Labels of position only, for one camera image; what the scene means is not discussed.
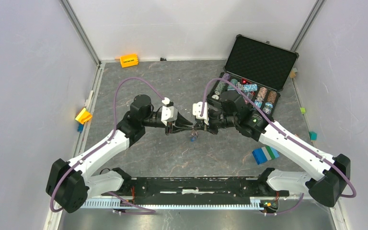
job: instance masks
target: robotic arm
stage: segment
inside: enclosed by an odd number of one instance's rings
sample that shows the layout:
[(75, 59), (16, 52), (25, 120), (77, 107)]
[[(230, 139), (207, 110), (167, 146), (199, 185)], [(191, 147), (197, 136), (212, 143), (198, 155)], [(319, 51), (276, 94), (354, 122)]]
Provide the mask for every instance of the robotic arm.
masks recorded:
[[(54, 162), (46, 192), (50, 196), (54, 196), (54, 200), (71, 213), (79, 209), (89, 198), (108, 191), (123, 190), (124, 182), (131, 178), (121, 170), (112, 170), (97, 176), (92, 175), (116, 154), (136, 143), (145, 134), (145, 127), (164, 128), (166, 135), (185, 130), (203, 130), (217, 134), (220, 128), (235, 127), (243, 136), (274, 147), (306, 171), (301, 173), (282, 172), (268, 168), (262, 173), (258, 181), (269, 186), (269, 189), (274, 191), (287, 190), (292, 193), (306, 193), (308, 191), (319, 203), (333, 207), (346, 187), (345, 180), (328, 164), (324, 163), (325, 159), (330, 161), (349, 177), (350, 160), (346, 156), (340, 154), (333, 157), (331, 154), (320, 151), (292, 135), (278, 122), (270, 118), (278, 128), (287, 134), (287, 137), (293, 136), (296, 141), (320, 154), (322, 159), (309, 154), (307, 150), (295, 142), (287, 140), (284, 135), (269, 125), (258, 111), (245, 104), (242, 96), (235, 91), (224, 92), (221, 95), (222, 108), (219, 111), (209, 109), (207, 113), (202, 115), (202, 102), (194, 104), (193, 115), (196, 119), (194, 126), (178, 113), (173, 102), (168, 98), (162, 102), (164, 106), (153, 111), (154, 107), (147, 95), (136, 96), (130, 110), (117, 124), (115, 133), (112, 130), (108, 136), (89, 150), (67, 162), (62, 159)], [(95, 154), (85, 160), (84, 156), (93, 150), (96, 151)], [(69, 170), (71, 170), (70, 173), (61, 182), (54, 195), (55, 187), (61, 181), (60, 178)]]

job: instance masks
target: green block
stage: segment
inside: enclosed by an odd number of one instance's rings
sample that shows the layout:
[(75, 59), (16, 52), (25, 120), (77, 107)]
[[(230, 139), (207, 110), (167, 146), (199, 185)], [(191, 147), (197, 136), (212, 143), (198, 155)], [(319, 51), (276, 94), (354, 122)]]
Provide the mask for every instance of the green block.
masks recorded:
[(310, 131), (308, 133), (310, 135), (311, 140), (317, 140), (317, 133), (316, 132)]

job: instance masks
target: case lid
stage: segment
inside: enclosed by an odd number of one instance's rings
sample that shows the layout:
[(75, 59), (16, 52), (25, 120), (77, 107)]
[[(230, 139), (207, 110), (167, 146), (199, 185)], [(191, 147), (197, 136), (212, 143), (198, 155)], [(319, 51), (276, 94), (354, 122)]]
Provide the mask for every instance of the case lid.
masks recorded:
[(298, 53), (238, 35), (224, 70), (280, 91), (298, 56)]

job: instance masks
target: white wall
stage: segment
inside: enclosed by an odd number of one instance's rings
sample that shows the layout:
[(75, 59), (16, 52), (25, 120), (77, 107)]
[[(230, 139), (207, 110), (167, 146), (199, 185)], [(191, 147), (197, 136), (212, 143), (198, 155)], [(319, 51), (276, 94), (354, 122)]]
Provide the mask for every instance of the white wall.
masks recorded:
[(0, 229), (42, 229), (95, 68), (59, 1), (0, 1)]
[(290, 49), (315, 0), (70, 0), (102, 60), (227, 58), (237, 34)]
[(350, 157), (357, 197), (343, 204), (351, 229), (368, 229), (368, 1), (326, 1), (298, 52), (296, 84), (316, 145)]

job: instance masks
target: gray tile surface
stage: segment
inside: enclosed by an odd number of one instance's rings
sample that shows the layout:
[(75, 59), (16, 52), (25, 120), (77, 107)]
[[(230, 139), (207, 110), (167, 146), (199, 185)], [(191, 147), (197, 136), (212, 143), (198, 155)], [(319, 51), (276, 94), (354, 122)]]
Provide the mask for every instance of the gray tile surface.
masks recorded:
[[(121, 80), (128, 77), (148, 80), (163, 96), (174, 102), (174, 106), (185, 118), (194, 121), (192, 104), (202, 100), (207, 82), (219, 76), (224, 64), (224, 60), (159, 61), (141, 62), (138, 66), (123, 69), (119, 63), (107, 63), (86, 150), (103, 139), (113, 128), (113, 96)], [(160, 99), (147, 85), (137, 80), (128, 81), (118, 94), (119, 118), (129, 109), (130, 103), (138, 94), (149, 95), (156, 108), (161, 106)], [(274, 119), (304, 141), (309, 141), (308, 130), (290, 79), (280, 94)], [(199, 138), (195, 142), (190, 142), (189, 135), (188, 131), (166, 136), (164, 129), (146, 128), (146, 134), (141, 140), (116, 155), (102, 168), (120, 167), (132, 176), (258, 175), (267, 167), (302, 171), (283, 155), (257, 165), (251, 153), (263, 144), (243, 137), (235, 128), (220, 130), (218, 135), (199, 132)]]

